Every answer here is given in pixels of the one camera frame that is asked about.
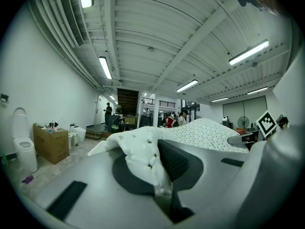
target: green object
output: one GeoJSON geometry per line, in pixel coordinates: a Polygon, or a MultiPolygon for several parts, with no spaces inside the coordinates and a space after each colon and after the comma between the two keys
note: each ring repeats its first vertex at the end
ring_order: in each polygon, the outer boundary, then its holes
{"type": "Polygon", "coordinates": [[[5,154],[3,154],[3,157],[2,157],[2,164],[4,166],[8,166],[8,160],[7,160],[6,156],[5,156],[5,154]]]}

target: toilet lid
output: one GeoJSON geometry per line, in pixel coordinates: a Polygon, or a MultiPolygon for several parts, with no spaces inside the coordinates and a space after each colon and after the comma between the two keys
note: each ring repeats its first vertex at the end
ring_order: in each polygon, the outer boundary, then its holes
{"type": "Polygon", "coordinates": [[[27,113],[23,108],[17,108],[13,117],[13,137],[29,136],[27,113]]]}

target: balcony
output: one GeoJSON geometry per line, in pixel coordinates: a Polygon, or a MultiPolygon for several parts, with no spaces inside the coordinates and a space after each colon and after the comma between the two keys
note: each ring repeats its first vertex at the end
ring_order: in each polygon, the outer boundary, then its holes
{"type": "MultiPolygon", "coordinates": [[[[152,98],[142,98],[142,103],[144,104],[150,104],[150,105],[154,105],[154,99],[152,98]]],[[[167,108],[175,108],[176,103],[173,102],[168,102],[168,101],[163,101],[163,100],[159,100],[159,106],[160,107],[167,107],[167,108]]]]}

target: air conditioning vent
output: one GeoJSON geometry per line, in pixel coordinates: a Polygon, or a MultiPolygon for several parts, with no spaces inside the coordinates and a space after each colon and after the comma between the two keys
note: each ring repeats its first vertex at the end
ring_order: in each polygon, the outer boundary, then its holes
{"type": "Polygon", "coordinates": [[[78,25],[76,23],[76,19],[71,6],[71,1],[57,0],[57,4],[61,12],[61,17],[72,40],[76,45],[82,46],[84,44],[84,40],[82,39],[80,29],[78,28],[78,25]]]}

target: toilet seat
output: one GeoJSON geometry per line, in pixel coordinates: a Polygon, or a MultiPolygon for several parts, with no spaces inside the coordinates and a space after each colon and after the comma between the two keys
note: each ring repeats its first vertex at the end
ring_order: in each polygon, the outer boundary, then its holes
{"type": "Polygon", "coordinates": [[[22,150],[30,150],[34,148],[34,143],[28,136],[20,136],[13,139],[15,146],[22,150]]]}

